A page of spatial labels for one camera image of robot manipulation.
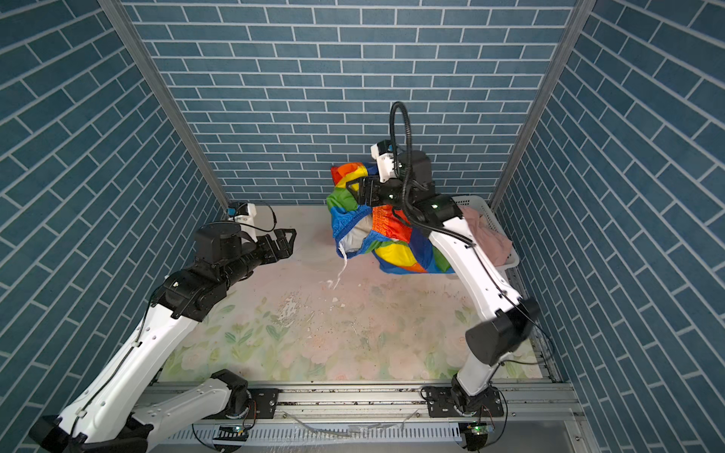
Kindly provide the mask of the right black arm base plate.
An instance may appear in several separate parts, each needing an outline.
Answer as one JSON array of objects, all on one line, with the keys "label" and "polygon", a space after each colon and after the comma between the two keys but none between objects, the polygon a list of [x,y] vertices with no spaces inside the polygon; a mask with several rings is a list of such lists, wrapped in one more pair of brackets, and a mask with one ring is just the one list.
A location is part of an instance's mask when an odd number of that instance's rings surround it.
[{"label": "right black arm base plate", "polygon": [[484,417],[504,416],[502,398],[489,386],[475,396],[469,396],[458,386],[425,386],[419,391],[427,405],[429,417]]}]

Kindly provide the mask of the white plastic laundry basket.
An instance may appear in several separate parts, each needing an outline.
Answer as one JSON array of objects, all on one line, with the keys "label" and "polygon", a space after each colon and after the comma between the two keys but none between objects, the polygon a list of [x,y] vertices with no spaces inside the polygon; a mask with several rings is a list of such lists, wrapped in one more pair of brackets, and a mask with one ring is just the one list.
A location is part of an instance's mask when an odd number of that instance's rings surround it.
[{"label": "white plastic laundry basket", "polygon": [[[458,196],[454,196],[453,199],[460,207],[468,206],[477,211],[477,213],[479,213],[479,217],[486,220],[485,224],[489,230],[494,230],[501,235],[505,235],[503,227],[500,222],[498,222],[498,218],[484,198],[480,196],[472,196],[471,194],[468,196],[458,194]],[[511,247],[511,252],[506,258],[506,261],[503,264],[497,265],[496,268],[503,274],[505,270],[518,266],[519,262],[520,260],[517,251]]]}]

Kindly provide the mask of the rainbow striped shorts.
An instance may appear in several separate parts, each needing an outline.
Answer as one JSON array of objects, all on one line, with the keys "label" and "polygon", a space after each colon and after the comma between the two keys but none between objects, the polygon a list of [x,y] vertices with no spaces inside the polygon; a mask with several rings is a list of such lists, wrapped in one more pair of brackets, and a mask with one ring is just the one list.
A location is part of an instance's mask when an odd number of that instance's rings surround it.
[{"label": "rainbow striped shorts", "polygon": [[332,236],[339,257],[348,260],[371,254],[379,269],[392,275],[452,274],[452,266],[407,218],[390,206],[371,208],[359,204],[347,183],[375,176],[377,167],[351,162],[330,168],[334,190],[326,199],[332,216]]}]

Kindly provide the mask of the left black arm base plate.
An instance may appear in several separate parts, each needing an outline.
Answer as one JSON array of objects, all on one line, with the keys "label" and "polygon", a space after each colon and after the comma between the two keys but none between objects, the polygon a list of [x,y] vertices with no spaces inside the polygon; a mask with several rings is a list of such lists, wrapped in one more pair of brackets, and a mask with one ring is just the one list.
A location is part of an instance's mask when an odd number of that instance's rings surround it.
[{"label": "left black arm base plate", "polygon": [[209,415],[206,420],[271,420],[275,417],[279,400],[279,388],[252,388],[241,413],[234,416],[226,415],[225,411]]}]

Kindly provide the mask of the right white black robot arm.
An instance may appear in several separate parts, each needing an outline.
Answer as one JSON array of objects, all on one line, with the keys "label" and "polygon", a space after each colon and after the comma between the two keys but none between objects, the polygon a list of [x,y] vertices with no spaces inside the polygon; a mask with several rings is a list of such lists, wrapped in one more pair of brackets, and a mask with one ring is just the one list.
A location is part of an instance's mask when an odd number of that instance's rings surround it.
[{"label": "right white black robot arm", "polygon": [[479,323],[466,332],[469,354],[452,382],[460,400],[473,399],[490,387],[498,368],[529,338],[539,306],[498,273],[454,199],[436,192],[425,153],[400,154],[396,145],[383,141],[371,147],[371,156],[378,171],[355,182],[357,201],[402,210],[451,265],[479,315]]}]

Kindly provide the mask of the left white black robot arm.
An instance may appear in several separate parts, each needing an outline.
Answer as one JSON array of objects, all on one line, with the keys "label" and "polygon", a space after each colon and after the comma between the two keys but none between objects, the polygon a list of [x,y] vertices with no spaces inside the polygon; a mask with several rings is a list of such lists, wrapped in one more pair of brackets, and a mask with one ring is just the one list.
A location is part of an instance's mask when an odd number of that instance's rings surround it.
[{"label": "left white black robot arm", "polygon": [[177,346],[228,290],[266,264],[290,258],[296,231],[279,228],[252,238],[238,223],[219,221],[194,236],[194,263],[151,294],[142,320],[94,381],[57,415],[28,432],[48,452],[147,452],[210,415],[245,421],[256,409],[246,379],[219,370],[162,403],[137,402]]}]

